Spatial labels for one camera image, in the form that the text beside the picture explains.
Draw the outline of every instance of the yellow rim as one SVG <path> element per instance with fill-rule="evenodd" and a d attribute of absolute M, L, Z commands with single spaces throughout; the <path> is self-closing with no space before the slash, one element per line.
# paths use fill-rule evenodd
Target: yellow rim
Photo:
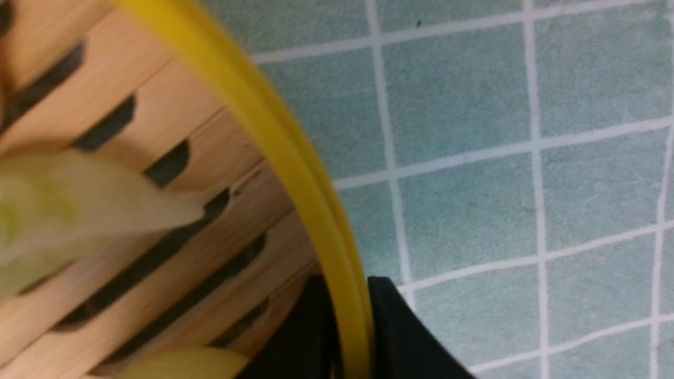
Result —
<path fill-rule="evenodd" d="M 373 319 L 365 274 L 330 178 L 294 117 L 246 54 L 190 0 L 116 0 L 215 89 L 274 168 L 302 218 L 330 289 L 344 375 L 368 378 Z"/>

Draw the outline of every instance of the light green tile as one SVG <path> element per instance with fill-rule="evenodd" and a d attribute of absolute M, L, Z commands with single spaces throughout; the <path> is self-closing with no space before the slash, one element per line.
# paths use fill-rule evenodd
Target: light green tile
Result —
<path fill-rule="evenodd" d="M 658 130 L 544 150 L 548 250 L 654 224 L 666 135 Z"/>
<path fill-rule="evenodd" d="M 464 366 L 539 348 L 536 266 L 456 279 L 415 295 L 421 321 Z"/>
<path fill-rule="evenodd" d="M 650 328 L 628 330 L 550 357 L 550 379 L 648 378 Z"/>
<path fill-rule="evenodd" d="M 663 265 L 661 269 L 660 312 L 674 313 L 674 229 L 663 236 Z"/>
<path fill-rule="evenodd" d="M 389 32 L 495 16 L 522 9 L 522 0 L 378 0 L 379 24 Z"/>
<path fill-rule="evenodd" d="M 536 23 L 546 136 L 669 116 L 672 48 L 664 1 Z"/>
<path fill-rule="evenodd" d="M 386 167 L 369 49 L 263 65 L 334 179 Z"/>
<path fill-rule="evenodd" d="M 659 379 L 674 378 L 674 324 L 672 322 L 660 324 L 658 364 L 660 365 Z"/>
<path fill-rule="evenodd" d="M 530 137 L 522 25 L 384 47 L 399 165 Z"/>
<path fill-rule="evenodd" d="M 366 36 L 362 0 L 202 0 L 248 51 L 273 51 Z"/>
<path fill-rule="evenodd" d="M 536 254 L 532 183 L 529 154 L 400 181 L 413 277 Z"/>
<path fill-rule="evenodd" d="M 550 343 L 650 316 L 654 235 L 547 263 Z"/>
<path fill-rule="evenodd" d="M 388 182 L 340 191 L 365 273 L 400 283 L 400 261 Z"/>

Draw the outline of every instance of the wooden surface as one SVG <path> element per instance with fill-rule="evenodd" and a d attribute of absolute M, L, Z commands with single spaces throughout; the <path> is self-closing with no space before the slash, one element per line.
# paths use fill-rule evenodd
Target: wooden surface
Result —
<path fill-rule="evenodd" d="M 96 0 L 15 3 L 17 24 L 0 47 L 12 56 L 2 69 L 12 91 L 78 41 L 86 45 L 82 66 L 3 133 L 0 155 L 63 149 L 135 96 L 132 121 L 97 154 L 142 172 L 186 141 L 187 166 L 167 190 L 201 204 L 223 191 L 230 198 L 181 251 L 89 320 L 54 329 L 168 232 L 111 239 L 28 294 L 1 304 L 0 379 L 105 379 L 152 353 L 208 345 L 268 301 L 266 312 L 231 346 L 258 351 L 317 264 L 292 204 L 257 148 L 191 70 L 123 12 Z M 101 366 L 261 236 L 265 246 L 248 267 L 133 355 Z"/>

